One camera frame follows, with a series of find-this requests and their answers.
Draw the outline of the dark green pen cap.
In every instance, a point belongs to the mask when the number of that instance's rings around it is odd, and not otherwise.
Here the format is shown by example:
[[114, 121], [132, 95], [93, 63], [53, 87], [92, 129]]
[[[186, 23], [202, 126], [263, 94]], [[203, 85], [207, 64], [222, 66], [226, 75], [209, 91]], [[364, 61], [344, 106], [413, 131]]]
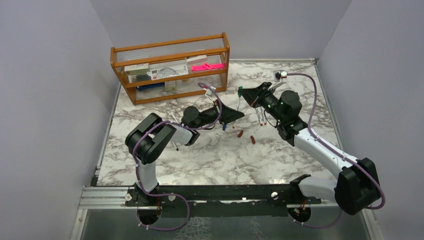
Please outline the dark green pen cap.
[[238, 90], [237, 90], [237, 95], [238, 95], [238, 97], [239, 98], [241, 98], [242, 97], [242, 94], [241, 94], [241, 90], [243, 89], [243, 87], [242, 86], [239, 86], [238, 87]]

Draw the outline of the white pen red end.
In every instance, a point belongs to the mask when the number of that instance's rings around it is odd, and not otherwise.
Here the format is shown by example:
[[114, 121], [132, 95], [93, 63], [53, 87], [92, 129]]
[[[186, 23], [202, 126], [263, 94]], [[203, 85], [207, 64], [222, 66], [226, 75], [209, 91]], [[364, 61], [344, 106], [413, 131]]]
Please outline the white pen red end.
[[261, 113], [261, 119], [264, 125], [267, 125], [267, 121], [265, 120], [265, 116], [264, 116], [264, 110], [261, 108], [260, 110]]

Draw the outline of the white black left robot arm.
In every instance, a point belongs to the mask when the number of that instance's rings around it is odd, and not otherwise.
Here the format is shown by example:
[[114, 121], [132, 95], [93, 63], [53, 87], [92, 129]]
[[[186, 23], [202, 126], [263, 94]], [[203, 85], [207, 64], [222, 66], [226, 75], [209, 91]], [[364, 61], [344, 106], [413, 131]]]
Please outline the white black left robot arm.
[[227, 125], [244, 116], [243, 112], [219, 101], [204, 111], [199, 111], [195, 106], [187, 107], [180, 124], [163, 120], [156, 113], [149, 114], [125, 139], [125, 145], [135, 161], [136, 185], [140, 189], [138, 199], [147, 206], [157, 200], [155, 188], [159, 182], [155, 161], [169, 142], [191, 146], [199, 138], [199, 130], [207, 130], [215, 123]]

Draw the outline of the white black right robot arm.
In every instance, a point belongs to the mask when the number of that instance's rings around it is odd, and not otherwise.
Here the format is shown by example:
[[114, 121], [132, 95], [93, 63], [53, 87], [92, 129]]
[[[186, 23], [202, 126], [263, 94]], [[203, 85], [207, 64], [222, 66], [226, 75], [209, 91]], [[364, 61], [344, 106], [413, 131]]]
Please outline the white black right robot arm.
[[312, 176], [291, 182], [289, 199], [300, 204], [308, 197], [335, 202], [347, 214], [355, 215], [383, 199], [376, 166], [368, 158], [356, 159], [320, 137], [299, 116], [302, 104], [297, 92], [285, 90], [274, 96], [270, 82], [255, 88], [240, 88], [238, 94], [252, 108], [263, 108], [277, 123], [279, 136], [321, 163], [334, 180]]

